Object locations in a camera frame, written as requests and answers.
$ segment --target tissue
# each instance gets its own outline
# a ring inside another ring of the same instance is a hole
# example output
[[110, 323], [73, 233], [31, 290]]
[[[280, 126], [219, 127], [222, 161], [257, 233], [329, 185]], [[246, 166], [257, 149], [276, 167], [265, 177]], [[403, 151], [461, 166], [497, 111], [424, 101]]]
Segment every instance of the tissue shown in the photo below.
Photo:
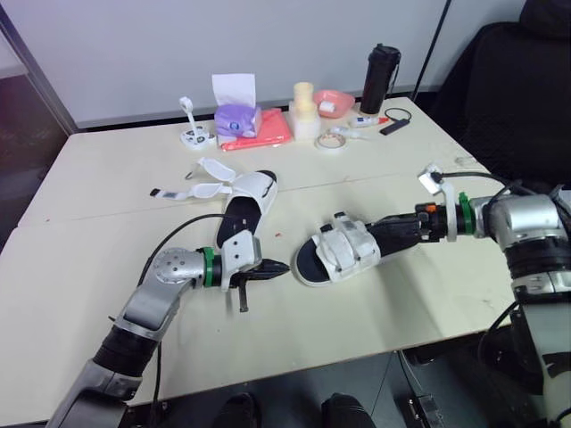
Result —
[[256, 106], [255, 76], [214, 74], [212, 90], [219, 106], [214, 114], [219, 136], [256, 137], [261, 126], [261, 109]]

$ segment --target black chair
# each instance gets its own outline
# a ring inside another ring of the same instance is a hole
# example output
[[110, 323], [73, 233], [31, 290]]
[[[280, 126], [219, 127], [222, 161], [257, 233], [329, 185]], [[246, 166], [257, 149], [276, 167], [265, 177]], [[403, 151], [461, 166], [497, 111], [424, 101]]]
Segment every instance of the black chair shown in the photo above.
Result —
[[491, 172], [571, 184], [571, 0], [528, 0], [480, 29], [431, 117]]

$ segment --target purple package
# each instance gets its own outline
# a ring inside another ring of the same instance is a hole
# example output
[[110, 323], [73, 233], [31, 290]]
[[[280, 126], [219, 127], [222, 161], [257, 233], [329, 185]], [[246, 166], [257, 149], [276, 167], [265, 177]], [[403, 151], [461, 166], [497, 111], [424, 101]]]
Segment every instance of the purple package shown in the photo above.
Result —
[[216, 132], [220, 136], [258, 135], [261, 125], [261, 109], [244, 104], [224, 104], [214, 113]]

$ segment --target pink bowl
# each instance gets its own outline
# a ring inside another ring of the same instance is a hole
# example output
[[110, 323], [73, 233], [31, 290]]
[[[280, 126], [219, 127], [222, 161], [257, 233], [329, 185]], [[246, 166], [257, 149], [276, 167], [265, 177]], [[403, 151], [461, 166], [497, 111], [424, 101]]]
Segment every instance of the pink bowl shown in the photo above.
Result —
[[[319, 105], [322, 101], [335, 104], [335, 111], [321, 111]], [[355, 104], [355, 97], [345, 92], [335, 90], [319, 91], [313, 94], [313, 102], [318, 105], [319, 116], [324, 118], [339, 119]]]

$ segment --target black shoe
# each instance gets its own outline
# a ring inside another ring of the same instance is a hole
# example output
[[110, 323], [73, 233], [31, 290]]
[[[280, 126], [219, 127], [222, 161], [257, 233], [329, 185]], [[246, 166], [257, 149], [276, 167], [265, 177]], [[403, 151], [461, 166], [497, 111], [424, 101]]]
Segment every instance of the black shoe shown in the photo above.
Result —
[[375, 428], [371, 416], [351, 395], [333, 394], [321, 405], [323, 428]]
[[229, 399], [212, 428], [261, 428], [261, 413], [253, 395], [242, 393]]

